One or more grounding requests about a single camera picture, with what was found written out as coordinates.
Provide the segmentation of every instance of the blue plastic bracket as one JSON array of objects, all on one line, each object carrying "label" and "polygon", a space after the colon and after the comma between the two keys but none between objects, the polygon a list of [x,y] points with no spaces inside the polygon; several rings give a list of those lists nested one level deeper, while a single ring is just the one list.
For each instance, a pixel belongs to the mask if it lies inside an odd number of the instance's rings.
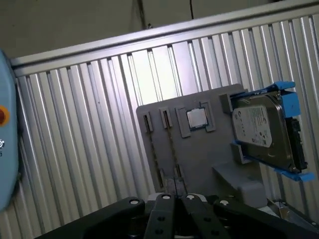
[{"label": "blue plastic bracket", "polygon": [[15,77],[0,50],[0,211],[10,203],[18,175]]},{"label": "blue plastic bracket", "polygon": [[259,163],[265,164],[266,166],[273,168],[275,172],[280,173],[280,174],[284,175],[285,177],[290,178],[296,182],[300,182],[300,181],[309,182],[309,181],[315,179],[315,175],[311,172],[310,173],[292,173],[292,172],[274,167],[273,165],[270,165],[270,164],[264,162],[263,160],[255,158],[255,157],[244,156],[244,158],[247,158],[247,159],[250,159],[253,161],[258,161]]}]

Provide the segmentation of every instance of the aluminum panel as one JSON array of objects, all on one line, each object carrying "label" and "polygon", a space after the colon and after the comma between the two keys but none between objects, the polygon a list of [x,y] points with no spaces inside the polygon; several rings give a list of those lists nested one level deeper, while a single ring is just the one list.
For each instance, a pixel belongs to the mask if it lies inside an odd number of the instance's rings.
[{"label": "aluminum panel", "polygon": [[316,180],[261,165],[267,196],[319,222],[319,1],[298,0],[12,59],[22,177],[2,238],[33,238],[154,186],[138,106],[234,83],[296,83]]}]

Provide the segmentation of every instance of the emergency stop button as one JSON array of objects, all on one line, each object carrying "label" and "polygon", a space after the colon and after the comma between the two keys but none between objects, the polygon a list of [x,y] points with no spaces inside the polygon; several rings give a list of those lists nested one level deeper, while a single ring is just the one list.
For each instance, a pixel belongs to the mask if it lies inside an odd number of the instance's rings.
[{"label": "emergency stop button", "polygon": [[10,113],[6,107],[0,106],[0,127],[9,122]]}]

